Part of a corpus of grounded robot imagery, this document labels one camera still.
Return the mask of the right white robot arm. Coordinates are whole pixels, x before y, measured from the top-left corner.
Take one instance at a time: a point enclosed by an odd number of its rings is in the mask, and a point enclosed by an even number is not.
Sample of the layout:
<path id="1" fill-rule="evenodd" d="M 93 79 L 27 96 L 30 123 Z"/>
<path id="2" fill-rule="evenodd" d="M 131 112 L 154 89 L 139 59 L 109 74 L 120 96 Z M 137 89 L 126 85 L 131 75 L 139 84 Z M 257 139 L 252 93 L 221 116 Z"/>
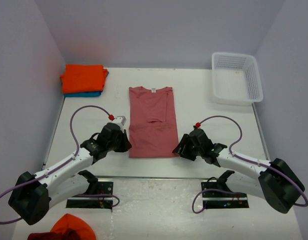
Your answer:
<path id="1" fill-rule="evenodd" d="M 239 197 L 253 195 L 266 202 L 276 211 L 286 214 L 304 197 L 304 185 L 285 161 L 258 160 L 238 156 L 221 143 L 213 143 L 204 130 L 196 128 L 184 134 L 173 153 L 194 161 L 201 157 L 207 164 L 226 171 L 200 193 L 219 193 L 221 196 Z"/>

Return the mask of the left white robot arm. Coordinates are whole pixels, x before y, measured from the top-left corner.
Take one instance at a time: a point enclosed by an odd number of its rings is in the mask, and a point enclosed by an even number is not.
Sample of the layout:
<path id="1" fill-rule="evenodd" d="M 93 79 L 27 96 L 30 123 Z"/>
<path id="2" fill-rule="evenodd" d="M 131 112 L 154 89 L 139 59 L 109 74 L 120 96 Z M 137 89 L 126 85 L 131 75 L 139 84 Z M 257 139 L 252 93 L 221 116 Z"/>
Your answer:
<path id="1" fill-rule="evenodd" d="M 19 176 L 9 206 L 29 225 L 39 222 L 55 205 L 68 198 L 93 196 L 97 178 L 86 169 L 106 157 L 108 152 L 125 153 L 131 148 L 123 116 L 107 123 L 100 133 L 80 144 L 79 149 L 57 164 Z"/>

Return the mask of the pink t shirt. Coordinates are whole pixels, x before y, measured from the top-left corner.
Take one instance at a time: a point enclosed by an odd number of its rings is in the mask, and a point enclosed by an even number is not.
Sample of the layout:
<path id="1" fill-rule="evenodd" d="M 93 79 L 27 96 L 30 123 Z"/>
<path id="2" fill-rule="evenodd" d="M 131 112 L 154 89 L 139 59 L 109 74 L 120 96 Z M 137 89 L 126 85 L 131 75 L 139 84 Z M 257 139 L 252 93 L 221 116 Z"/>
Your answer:
<path id="1" fill-rule="evenodd" d="M 174 158 L 178 145 L 177 121 L 172 87 L 129 88 L 129 139 L 133 159 Z"/>

